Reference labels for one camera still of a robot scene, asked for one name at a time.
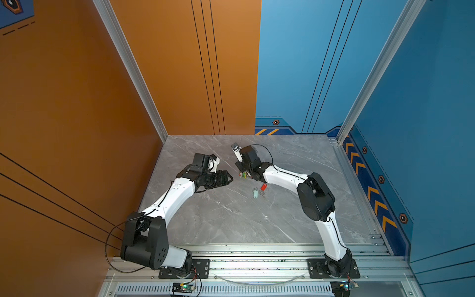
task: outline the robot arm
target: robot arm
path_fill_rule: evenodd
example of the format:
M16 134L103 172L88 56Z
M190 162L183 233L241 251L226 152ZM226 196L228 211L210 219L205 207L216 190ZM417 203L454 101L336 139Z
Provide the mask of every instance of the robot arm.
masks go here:
M205 190L230 184L233 178L226 170L216 170L219 158L196 153L193 164L185 167L156 202L127 217L121 258L152 269L172 268L178 275L191 270L191 252L168 244L167 226L180 206L200 186Z
M247 171L255 180L284 187L299 196L302 210L315 221L325 246L329 275L339 278L349 274L351 251L344 246L335 220L335 197L318 173L299 174L261 162L252 146L244 148L234 143L231 148L241 172Z

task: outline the metal bracket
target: metal bracket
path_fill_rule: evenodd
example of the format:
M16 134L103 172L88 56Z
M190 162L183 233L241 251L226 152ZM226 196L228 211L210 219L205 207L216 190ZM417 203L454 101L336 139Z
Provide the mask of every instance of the metal bracket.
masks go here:
M310 273L310 278L333 278L325 272L325 261L325 259L307 259L308 273ZM352 259L351 261L350 277L361 277L355 259Z
M209 276L209 259L192 259L191 270L196 268L196 273L201 279L207 279ZM179 278L170 268L160 268L158 278L160 279L193 279L194 273L190 273L185 278Z

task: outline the blue wall panel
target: blue wall panel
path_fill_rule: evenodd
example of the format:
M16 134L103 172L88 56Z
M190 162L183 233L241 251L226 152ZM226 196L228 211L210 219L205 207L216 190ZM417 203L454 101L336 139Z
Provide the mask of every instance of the blue wall panel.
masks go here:
M470 248L432 257L475 243L474 14L470 0L427 1L356 123L414 218L416 272L475 259ZM431 283L427 296L454 296L453 281L443 280L473 270L463 264L418 278Z
M256 117L283 118L298 133L343 122L405 4L263 0Z

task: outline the gray marble surface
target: gray marble surface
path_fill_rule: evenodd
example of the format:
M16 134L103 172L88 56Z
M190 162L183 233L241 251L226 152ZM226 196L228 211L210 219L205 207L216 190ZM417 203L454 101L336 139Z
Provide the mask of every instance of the gray marble surface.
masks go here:
M218 169L228 170L234 181L190 197L167 227L170 244L322 243L317 226L305 216L293 192L269 184L263 196L253 198L253 189L262 183L239 178L231 149L234 142L242 147L265 145L281 168L319 173L336 198L336 219L343 241L369 241L370 231L326 135L187 135L168 137L140 211L167 191L170 181L192 162L195 153L218 156ZM262 161L271 161L264 148L257 146L256 150Z

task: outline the orange wall panel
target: orange wall panel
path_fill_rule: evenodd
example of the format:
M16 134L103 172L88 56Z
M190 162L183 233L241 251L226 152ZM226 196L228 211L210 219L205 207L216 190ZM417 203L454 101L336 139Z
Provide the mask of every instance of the orange wall panel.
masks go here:
M34 10L0 29L0 194L97 240L0 196L0 295L96 296L112 224L13 161L117 224L137 210L162 143L93 2Z
M191 2L115 0L112 6L168 134L219 134Z
M261 1L210 3L226 134L254 134Z
M261 1L141 4L113 8L167 132L254 134Z

